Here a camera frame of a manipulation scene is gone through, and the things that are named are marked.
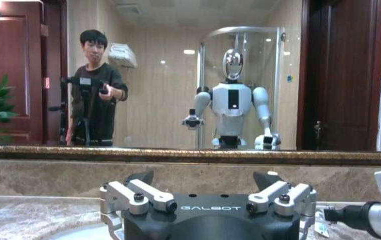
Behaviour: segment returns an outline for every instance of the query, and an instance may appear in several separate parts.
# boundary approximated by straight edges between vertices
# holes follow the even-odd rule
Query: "white robot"
[[[195,108],[191,109],[188,117],[183,120],[191,130],[196,130],[204,125],[203,113],[209,103],[217,118],[217,133],[220,138],[212,140],[215,147],[221,149],[236,149],[245,146],[245,139],[241,138],[244,130],[244,119],[251,111],[253,103],[264,134],[256,138],[256,149],[277,149],[280,136],[271,132],[271,111],[269,95],[263,87],[253,91],[239,82],[244,67],[244,56],[237,49],[229,49],[223,59],[223,70],[225,82],[221,82],[212,91],[205,87],[199,88],[195,97]]]

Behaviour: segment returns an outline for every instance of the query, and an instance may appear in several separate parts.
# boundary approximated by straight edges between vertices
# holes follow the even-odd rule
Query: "dark sweater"
[[[128,98],[128,87],[123,82],[121,75],[119,71],[107,63],[101,65],[96,70],[88,71],[87,66],[77,69],[75,77],[77,78],[91,78],[101,80],[104,83],[121,89],[125,92],[125,97],[123,101]],[[84,99],[80,91],[80,87],[73,85],[72,87],[72,118],[75,119],[76,127],[76,137],[84,139],[85,134],[83,131],[83,125],[79,124],[83,117],[88,117],[91,140],[111,140],[113,138],[115,129],[115,110],[116,110],[116,98],[111,101],[105,101],[99,96],[99,86],[92,86],[91,96],[89,96],[89,106],[88,106],[88,116],[84,116]]]

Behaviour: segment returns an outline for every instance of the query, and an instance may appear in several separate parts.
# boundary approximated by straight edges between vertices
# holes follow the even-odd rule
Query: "man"
[[[89,119],[91,145],[112,146],[116,101],[127,100],[128,87],[123,82],[117,70],[101,61],[108,46],[105,35],[97,30],[87,30],[81,33],[80,42],[88,64],[77,69],[75,77],[103,81],[107,94],[100,93],[100,86],[92,86],[89,106],[84,106],[80,86],[73,85],[73,112],[65,138],[67,145],[72,145],[73,137],[76,138],[76,145],[85,145],[85,125],[83,118],[87,117]]]

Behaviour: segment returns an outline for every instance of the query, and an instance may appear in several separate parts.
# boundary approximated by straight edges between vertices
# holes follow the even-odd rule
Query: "ceiling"
[[[129,26],[168,26],[215,29],[224,26],[260,26],[281,0],[112,0]]]

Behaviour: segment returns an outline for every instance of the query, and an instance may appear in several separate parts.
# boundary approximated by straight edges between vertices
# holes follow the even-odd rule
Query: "chrome robot face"
[[[229,80],[236,81],[244,68],[244,55],[237,49],[229,49],[223,59],[224,75]]]

